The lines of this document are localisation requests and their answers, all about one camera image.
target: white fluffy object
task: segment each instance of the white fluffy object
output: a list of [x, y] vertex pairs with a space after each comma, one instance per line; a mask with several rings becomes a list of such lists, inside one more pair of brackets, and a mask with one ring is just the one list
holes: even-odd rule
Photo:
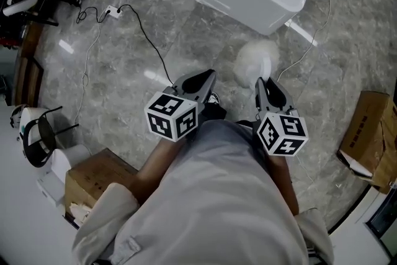
[[240, 49], [234, 63], [234, 78], [240, 86], [254, 90], [260, 76], [267, 81], [272, 70], [277, 69], [279, 58], [279, 48], [274, 41], [248, 42]]

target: gray marble floor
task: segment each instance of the gray marble floor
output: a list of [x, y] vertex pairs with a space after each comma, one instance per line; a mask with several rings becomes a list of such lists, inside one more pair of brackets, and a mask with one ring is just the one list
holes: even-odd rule
[[[228, 118], [254, 119], [254, 95], [233, 78], [239, 49], [248, 41], [269, 38], [280, 48], [282, 69], [297, 61], [310, 43], [291, 27], [269, 37], [194, 0], [83, 0], [83, 8], [131, 4], [141, 15], [150, 39], [175, 80], [192, 70], [214, 68], [215, 91]], [[326, 21], [328, 0], [307, 0], [293, 21], [313, 35]], [[40, 104], [63, 105], [59, 122], [73, 122], [81, 100], [86, 51], [97, 37], [94, 14], [76, 23], [78, 9], [60, 4], [59, 27], [45, 27], [37, 50], [44, 67]], [[143, 108], [164, 89], [156, 52], [143, 37], [129, 10], [119, 20], [107, 17], [88, 59], [89, 81], [73, 142], [92, 152], [109, 147], [139, 168], [157, 142], [148, 133]], [[305, 60], [287, 71], [281, 83], [306, 119], [310, 142], [290, 160], [293, 186], [301, 209], [319, 208], [331, 227], [361, 193], [364, 182], [335, 157], [360, 91], [392, 93], [397, 74], [397, 0], [331, 0], [331, 18], [316, 36]], [[69, 53], [58, 43], [64, 40]]]

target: person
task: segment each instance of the person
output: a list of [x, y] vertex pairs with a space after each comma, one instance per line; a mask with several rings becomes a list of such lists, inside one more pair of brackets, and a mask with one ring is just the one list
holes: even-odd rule
[[[210, 105], [218, 106], [217, 96]], [[299, 213], [285, 158], [252, 128], [205, 121], [160, 140], [128, 188], [111, 184], [77, 232], [78, 264], [332, 264], [318, 210]]]

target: cardboard box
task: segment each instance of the cardboard box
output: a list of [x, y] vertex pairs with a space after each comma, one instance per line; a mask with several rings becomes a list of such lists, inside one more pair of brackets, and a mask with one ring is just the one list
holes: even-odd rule
[[338, 151], [339, 159], [371, 185], [388, 188], [397, 177], [397, 108], [389, 95], [361, 92]]
[[109, 184], [116, 182], [128, 187], [137, 172], [107, 148], [91, 156], [66, 173], [66, 212], [71, 214], [71, 203], [93, 208]]

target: clutter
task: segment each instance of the clutter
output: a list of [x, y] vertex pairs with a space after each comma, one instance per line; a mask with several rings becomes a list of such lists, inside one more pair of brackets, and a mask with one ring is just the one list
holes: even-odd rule
[[90, 155], [84, 145], [54, 150], [50, 158], [51, 170], [37, 180], [37, 186], [55, 207], [64, 201], [66, 173]]
[[389, 95], [361, 92], [338, 157], [354, 175], [388, 191], [397, 177], [397, 108]]
[[258, 78], [268, 80], [279, 65], [279, 48], [274, 41], [260, 40], [245, 44], [234, 62], [234, 78], [243, 88], [255, 89]]
[[156, 92], [145, 107], [150, 132], [172, 141], [178, 141], [199, 124], [196, 101]]
[[128, 187], [137, 172], [109, 149], [77, 164], [66, 173], [66, 213], [73, 215], [72, 204], [93, 208], [109, 184], [116, 182]]

